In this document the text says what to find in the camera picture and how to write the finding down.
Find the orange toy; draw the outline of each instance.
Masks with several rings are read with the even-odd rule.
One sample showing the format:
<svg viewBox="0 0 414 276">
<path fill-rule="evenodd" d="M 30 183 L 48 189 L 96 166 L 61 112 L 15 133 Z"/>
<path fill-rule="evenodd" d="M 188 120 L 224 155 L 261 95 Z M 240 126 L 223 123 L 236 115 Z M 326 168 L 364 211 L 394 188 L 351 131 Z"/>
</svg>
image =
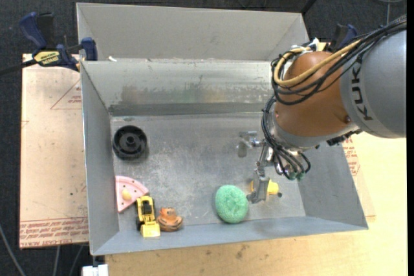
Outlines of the orange toy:
<svg viewBox="0 0 414 276">
<path fill-rule="evenodd" d="M 178 217 L 172 207 L 161 208 L 160 215 L 157 217 L 162 231 L 176 231 L 182 226 L 182 217 Z"/>
</svg>

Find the black roller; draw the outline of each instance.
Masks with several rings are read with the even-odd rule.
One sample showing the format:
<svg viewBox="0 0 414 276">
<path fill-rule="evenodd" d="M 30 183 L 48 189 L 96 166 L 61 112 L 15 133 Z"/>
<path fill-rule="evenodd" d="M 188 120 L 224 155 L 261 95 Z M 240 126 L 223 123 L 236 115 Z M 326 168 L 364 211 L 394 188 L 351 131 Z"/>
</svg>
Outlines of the black roller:
<svg viewBox="0 0 414 276">
<path fill-rule="evenodd" d="M 146 135 L 133 125 L 120 128 L 114 135 L 113 149 L 121 159 L 139 158 L 145 153 L 146 147 Z"/>
</svg>

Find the small yellow toy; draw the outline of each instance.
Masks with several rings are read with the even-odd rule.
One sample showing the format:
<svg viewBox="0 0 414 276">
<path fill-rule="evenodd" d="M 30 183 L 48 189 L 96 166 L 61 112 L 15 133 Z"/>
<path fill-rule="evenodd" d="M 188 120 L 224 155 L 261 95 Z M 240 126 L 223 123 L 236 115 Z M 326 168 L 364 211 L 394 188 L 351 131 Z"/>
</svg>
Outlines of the small yellow toy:
<svg viewBox="0 0 414 276">
<path fill-rule="evenodd" d="M 250 183 L 250 190 L 253 192 L 253 181 Z M 269 195 L 276 195 L 279 193 L 279 184 L 269 180 L 269 185 L 267 186 L 267 193 Z"/>
<path fill-rule="evenodd" d="M 143 237 L 160 236 L 160 225 L 155 219 L 154 201 L 150 196 L 137 198 L 138 219 L 136 221 Z"/>
</svg>

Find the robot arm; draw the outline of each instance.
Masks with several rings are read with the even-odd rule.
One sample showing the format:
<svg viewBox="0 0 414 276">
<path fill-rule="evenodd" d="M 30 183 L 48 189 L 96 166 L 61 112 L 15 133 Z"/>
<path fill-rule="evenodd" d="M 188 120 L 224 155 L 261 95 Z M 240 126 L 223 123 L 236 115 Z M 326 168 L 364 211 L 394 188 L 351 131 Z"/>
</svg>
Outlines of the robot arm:
<svg viewBox="0 0 414 276">
<path fill-rule="evenodd" d="M 300 180 L 311 168 L 303 151 L 322 142 L 361 131 L 406 136 L 406 27 L 404 16 L 334 52 L 316 40 L 272 62 L 275 95 L 263 110 L 265 139 L 251 202 L 266 199 L 267 162 Z"/>
</svg>

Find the toy bulldozer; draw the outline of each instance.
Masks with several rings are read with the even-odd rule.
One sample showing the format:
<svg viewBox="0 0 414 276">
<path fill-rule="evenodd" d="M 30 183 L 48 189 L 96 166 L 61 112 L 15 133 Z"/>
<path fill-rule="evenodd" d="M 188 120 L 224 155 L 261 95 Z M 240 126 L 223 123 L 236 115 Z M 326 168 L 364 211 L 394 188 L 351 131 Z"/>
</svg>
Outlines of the toy bulldozer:
<svg viewBox="0 0 414 276">
<path fill-rule="evenodd" d="M 155 219 L 154 201 L 150 196 L 137 198 L 138 219 L 136 226 L 143 237 L 160 236 L 160 225 Z"/>
</svg>

